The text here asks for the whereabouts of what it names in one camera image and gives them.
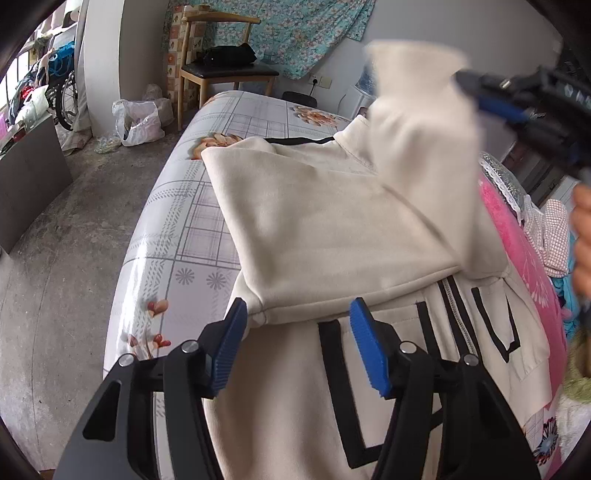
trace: wooden chair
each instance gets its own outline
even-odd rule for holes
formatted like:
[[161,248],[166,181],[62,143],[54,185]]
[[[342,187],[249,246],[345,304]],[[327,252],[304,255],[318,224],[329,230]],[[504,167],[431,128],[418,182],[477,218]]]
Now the wooden chair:
[[279,72],[268,67],[264,63],[255,62],[245,67],[209,67],[201,62],[194,61],[187,64],[187,48],[189,46],[189,30],[193,22],[242,22],[246,23],[243,43],[248,43],[251,34],[252,24],[261,23],[260,18],[243,17],[241,15],[228,14],[223,12],[185,12],[183,24],[187,24],[183,37],[183,48],[181,50],[180,82],[178,86],[178,129],[183,127],[183,90],[184,80],[199,85],[199,108],[207,100],[207,87],[213,83],[234,82],[234,90],[238,90],[240,82],[267,82],[265,95],[269,96],[273,88],[273,80]]

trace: blue rubber fingertip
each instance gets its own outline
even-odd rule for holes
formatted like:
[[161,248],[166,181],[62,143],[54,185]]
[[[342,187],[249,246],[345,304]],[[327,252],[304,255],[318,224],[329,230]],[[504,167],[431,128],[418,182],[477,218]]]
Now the blue rubber fingertip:
[[232,365],[246,329],[247,318],[246,303],[240,299],[238,309],[235,310],[230,320],[230,326],[224,334],[219,349],[212,358],[211,387],[216,395],[228,384]]
[[368,315],[371,314],[367,311],[362,299],[357,298],[351,302],[349,310],[351,329],[363,359],[369,383],[382,397],[386,397],[392,390],[392,384],[388,378],[388,358],[372,329],[371,322],[374,320]]

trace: black bag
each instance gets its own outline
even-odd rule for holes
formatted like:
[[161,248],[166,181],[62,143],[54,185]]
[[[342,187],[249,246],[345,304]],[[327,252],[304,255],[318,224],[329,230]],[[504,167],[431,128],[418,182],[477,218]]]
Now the black bag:
[[255,60],[255,52],[248,43],[239,47],[220,45],[203,54],[203,63],[208,67],[244,67]]

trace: jacket sleeve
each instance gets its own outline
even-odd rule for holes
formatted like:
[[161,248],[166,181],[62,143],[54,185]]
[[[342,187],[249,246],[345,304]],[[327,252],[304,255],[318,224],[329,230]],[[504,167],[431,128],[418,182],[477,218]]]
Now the jacket sleeve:
[[441,237],[464,271],[482,270],[473,265],[481,135],[475,106],[453,78],[466,57],[421,42],[374,42],[368,51],[378,84],[369,149],[382,184]]

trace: pink blanket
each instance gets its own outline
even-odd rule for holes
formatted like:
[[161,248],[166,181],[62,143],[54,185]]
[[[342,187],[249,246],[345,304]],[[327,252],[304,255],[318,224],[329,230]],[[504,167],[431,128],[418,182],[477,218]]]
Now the pink blanket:
[[550,382],[552,396],[562,383],[566,366],[566,338],[560,304],[544,266],[527,241],[523,230],[511,214],[500,194],[487,179],[479,181],[480,196],[499,232],[509,259],[515,265],[530,291],[550,344]]

